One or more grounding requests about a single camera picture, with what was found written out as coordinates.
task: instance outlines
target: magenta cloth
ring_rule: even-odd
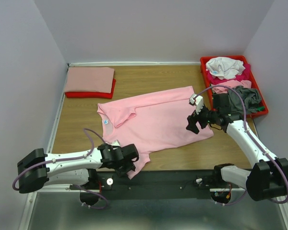
[[[231,88],[236,88],[239,85],[242,85],[244,88],[251,88],[252,83],[249,80],[242,80],[242,81],[237,81],[237,80],[228,80],[221,85],[225,85]],[[227,93],[228,89],[224,87],[215,87],[213,88],[213,91],[215,93]]]
[[[109,67],[70,67],[64,92],[111,93],[113,77]]]
[[[129,171],[133,178],[150,161],[151,152],[177,148],[213,136],[209,127],[195,134],[186,130],[187,117],[195,110],[189,105],[192,86],[143,94],[104,104],[98,104],[102,118],[103,138],[121,146],[135,144],[139,160]]]
[[[243,66],[245,67],[245,70],[243,71],[243,73],[241,75],[236,75],[236,78],[229,79],[229,80],[237,80],[237,81],[248,80],[250,77],[251,65],[250,64],[244,64]],[[208,70],[206,70],[206,74],[207,74],[207,78],[208,78],[209,82],[213,85],[218,85],[218,84],[224,83],[226,81],[229,81],[228,79],[221,80],[218,77],[213,78],[213,76],[211,75],[211,73]]]

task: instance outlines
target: wooden surface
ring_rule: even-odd
[[[195,92],[205,88],[199,66],[114,66],[112,68],[115,69],[115,79],[117,79],[112,100],[189,85],[193,86]],[[98,98],[65,98],[52,152],[69,153],[90,149],[90,141],[82,128],[91,128],[102,134],[101,117],[96,112],[97,103],[109,101],[109,99]],[[206,95],[204,101],[208,106]],[[249,119],[248,122],[254,131],[253,121]],[[151,162],[146,164],[143,170],[212,169],[215,165],[223,163],[250,168],[247,158],[230,136],[223,131],[212,130],[214,132],[212,138],[151,153]],[[95,145],[101,144],[99,138],[92,135]]]

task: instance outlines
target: dark green cloth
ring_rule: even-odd
[[[256,113],[262,98],[257,89],[248,89],[243,86],[237,86],[233,89],[244,101],[247,114]],[[232,112],[243,113],[243,108],[239,97],[231,90],[228,90],[229,103]]]

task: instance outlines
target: red box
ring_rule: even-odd
[[[201,73],[203,75],[203,78],[204,78],[204,83],[205,83],[205,86],[206,88],[208,88],[210,86],[210,82],[207,78],[207,73],[206,73],[206,63],[212,59],[212,58],[216,58],[218,56],[215,56],[215,57],[201,57]],[[235,60],[240,60],[240,61],[243,61],[243,63],[248,63],[245,59],[244,56],[225,56],[225,57],[228,57],[228,58],[231,58],[231,59],[235,59]],[[259,111],[257,113],[254,113],[254,114],[249,114],[247,115],[247,117],[251,117],[251,118],[255,118],[255,117],[259,117],[259,116],[262,116],[262,115],[265,115],[269,112],[268,110],[268,107],[267,105],[265,104],[264,102],[264,98],[263,98],[263,95],[261,94],[260,92],[260,89],[258,88],[258,85],[255,81],[255,78],[252,74],[252,71],[250,72],[250,78],[249,78],[249,81],[252,83],[252,88],[254,89],[257,89],[259,94],[261,95],[261,98],[262,98],[262,101],[260,102],[260,106],[264,106],[264,110],[263,111]],[[209,98],[209,102],[210,102],[210,105],[211,105],[211,108],[212,108],[212,90],[209,89],[207,90],[207,93],[208,93],[208,98]]]

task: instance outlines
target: pink towel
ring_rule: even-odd
[[[70,67],[64,92],[111,93],[113,76],[109,67]]]
[[[244,64],[245,70],[241,75],[236,75],[236,78],[232,80],[237,80],[237,81],[242,81],[242,80],[248,80],[250,77],[250,72],[251,72],[251,65],[250,64]],[[218,85],[221,83],[224,83],[226,81],[229,81],[228,79],[223,79],[221,80],[218,77],[212,76],[209,70],[206,70],[207,73],[207,78],[211,84]]]
[[[98,104],[104,140],[118,140],[121,146],[135,144],[138,149],[140,158],[135,163],[135,172],[128,172],[130,179],[150,161],[151,152],[213,136],[209,127],[201,129],[198,125],[199,134],[186,130],[187,117],[195,110],[189,105],[193,93],[192,86],[188,86]]]
[[[237,80],[229,80],[224,83],[220,83],[220,85],[225,85],[231,88],[236,88],[239,85],[242,85],[244,88],[251,88],[252,83],[249,80],[242,80],[242,81],[237,81]],[[224,87],[215,87],[212,89],[216,93],[227,93],[228,89]]]

